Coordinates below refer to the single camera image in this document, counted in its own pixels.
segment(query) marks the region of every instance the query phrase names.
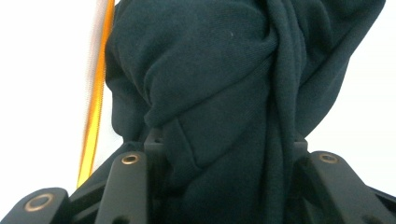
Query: orange rod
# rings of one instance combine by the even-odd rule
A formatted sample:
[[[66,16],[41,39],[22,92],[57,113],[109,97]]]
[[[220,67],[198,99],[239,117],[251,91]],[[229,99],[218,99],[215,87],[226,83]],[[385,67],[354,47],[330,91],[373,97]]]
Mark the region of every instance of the orange rod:
[[[114,0],[108,0],[102,29],[98,62],[96,64],[95,77],[93,81],[90,110],[85,129],[84,145],[78,172],[78,187],[80,187],[92,174],[102,114],[103,91],[106,77],[105,46],[113,25],[113,16]]]

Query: fleece garment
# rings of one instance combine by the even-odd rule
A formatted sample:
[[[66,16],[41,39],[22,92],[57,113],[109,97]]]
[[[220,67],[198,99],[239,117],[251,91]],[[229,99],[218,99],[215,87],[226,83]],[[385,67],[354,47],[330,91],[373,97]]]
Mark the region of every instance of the fleece garment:
[[[295,134],[331,109],[383,5],[121,0],[106,46],[112,123],[121,150],[163,130],[170,169],[158,220],[286,222]]]

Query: fabric fold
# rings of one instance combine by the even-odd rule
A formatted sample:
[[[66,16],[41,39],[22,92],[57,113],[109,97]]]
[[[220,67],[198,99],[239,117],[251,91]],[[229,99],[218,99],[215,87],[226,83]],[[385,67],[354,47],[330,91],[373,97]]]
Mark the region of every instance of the fabric fold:
[[[331,109],[383,1],[121,0],[113,126],[161,127],[163,223],[282,223],[295,132]]]

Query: white background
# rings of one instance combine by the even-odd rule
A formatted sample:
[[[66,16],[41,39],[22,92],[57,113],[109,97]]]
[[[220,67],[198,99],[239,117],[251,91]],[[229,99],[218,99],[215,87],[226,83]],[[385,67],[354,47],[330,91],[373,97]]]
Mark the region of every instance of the white background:
[[[25,195],[76,188],[95,0],[0,0],[0,219]],[[339,98],[308,136],[372,187],[396,195],[396,4],[353,55]],[[105,99],[103,126],[109,126]],[[105,155],[120,143],[107,130]]]

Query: brass grommet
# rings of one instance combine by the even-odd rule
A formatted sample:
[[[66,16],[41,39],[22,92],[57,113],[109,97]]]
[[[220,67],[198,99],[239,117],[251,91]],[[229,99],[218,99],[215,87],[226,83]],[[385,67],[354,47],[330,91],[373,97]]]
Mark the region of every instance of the brass grommet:
[[[130,165],[130,164],[137,163],[139,160],[140,160],[140,157],[138,155],[131,154],[131,155],[128,155],[128,156],[122,158],[121,161],[125,165]]]
[[[47,200],[41,204],[34,205],[34,202],[37,203],[37,201],[40,199],[47,199]],[[26,212],[39,211],[45,208],[47,205],[49,205],[52,201],[53,201],[53,194],[51,193],[40,194],[34,197],[33,199],[31,199],[29,202],[27,202],[27,204],[24,206],[24,209],[26,210]]]
[[[334,155],[329,154],[329,153],[322,153],[319,155],[319,158],[321,161],[331,163],[331,164],[335,164],[338,162],[338,158],[336,158]]]

